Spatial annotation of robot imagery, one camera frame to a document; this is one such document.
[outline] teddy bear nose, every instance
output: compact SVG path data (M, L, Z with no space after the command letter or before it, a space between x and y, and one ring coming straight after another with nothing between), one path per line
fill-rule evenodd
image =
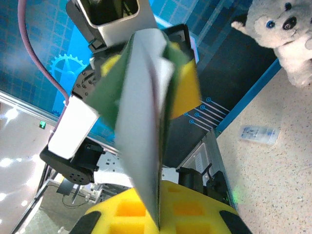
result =
M291 30L293 27L296 26L296 24L297 24L297 18L291 17L285 21L285 23L283 24L283 29L284 30Z

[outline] white teddy bear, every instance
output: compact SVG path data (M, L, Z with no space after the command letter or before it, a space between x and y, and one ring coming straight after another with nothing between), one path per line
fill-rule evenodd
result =
M253 0L232 27L274 49L293 85L312 83L312 0Z

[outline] teddy bear eye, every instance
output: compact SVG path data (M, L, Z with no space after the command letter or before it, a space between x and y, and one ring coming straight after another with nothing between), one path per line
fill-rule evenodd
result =
M289 11L292 8L292 4L290 2L285 4L285 10Z
M274 21L270 20L269 22L267 22L267 28L274 28L274 27L275 27Z

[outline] speckled floor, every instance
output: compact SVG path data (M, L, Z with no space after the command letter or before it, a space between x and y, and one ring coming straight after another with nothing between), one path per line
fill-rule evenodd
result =
M241 125L280 129L274 146L238 140ZM238 211L253 233L312 234L312 86L280 70L217 139Z

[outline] green light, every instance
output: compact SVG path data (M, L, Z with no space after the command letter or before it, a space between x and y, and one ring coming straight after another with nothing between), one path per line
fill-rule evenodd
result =
M44 122L44 121L40 121L40 125L39 125L39 127L40 128L42 128L42 129L45 129L45 126L47 125L47 123L46 122Z

